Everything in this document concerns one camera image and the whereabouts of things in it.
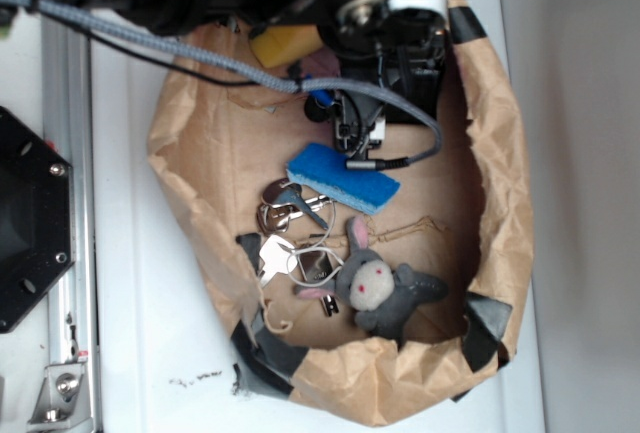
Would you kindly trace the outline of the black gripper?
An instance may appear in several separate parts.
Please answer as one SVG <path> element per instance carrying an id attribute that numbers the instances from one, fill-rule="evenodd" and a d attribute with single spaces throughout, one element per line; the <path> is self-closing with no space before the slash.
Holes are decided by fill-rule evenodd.
<path id="1" fill-rule="evenodd" d="M 445 60 L 447 0 L 353 0 L 339 9 L 337 20 L 337 27 L 322 27 L 319 33 L 338 58 L 344 78 L 394 93 L 383 84 L 381 69 L 385 58 L 398 48 L 429 56 L 442 50 Z M 414 155 L 416 161 L 438 153 L 442 146 L 437 119 L 421 109 L 420 115 L 414 115 L 386 100 L 342 87 L 310 92 L 304 111 L 311 121 L 332 124 L 334 147 L 350 161 L 365 161 L 370 150 L 381 146 L 387 123 L 414 123 L 432 130 L 433 146 Z"/>

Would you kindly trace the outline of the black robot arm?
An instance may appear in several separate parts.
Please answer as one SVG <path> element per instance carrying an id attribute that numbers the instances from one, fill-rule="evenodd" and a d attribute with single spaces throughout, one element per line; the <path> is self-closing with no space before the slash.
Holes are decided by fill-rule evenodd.
<path id="1" fill-rule="evenodd" d="M 121 32 L 94 16 L 108 9 L 138 26 Z M 1 23 L 19 10 L 35 11 L 83 33 L 100 32 L 238 74 L 245 85 L 305 92 L 333 116 L 337 148 L 351 169 L 409 166 L 415 156 L 373 160 L 376 122 L 390 110 L 434 134 L 444 55 L 447 0 L 1 0 Z M 339 59 L 337 79 L 276 78 L 214 54 L 181 47 L 176 39 L 218 20 L 246 22 L 253 36 L 279 27 L 308 26 Z"/>

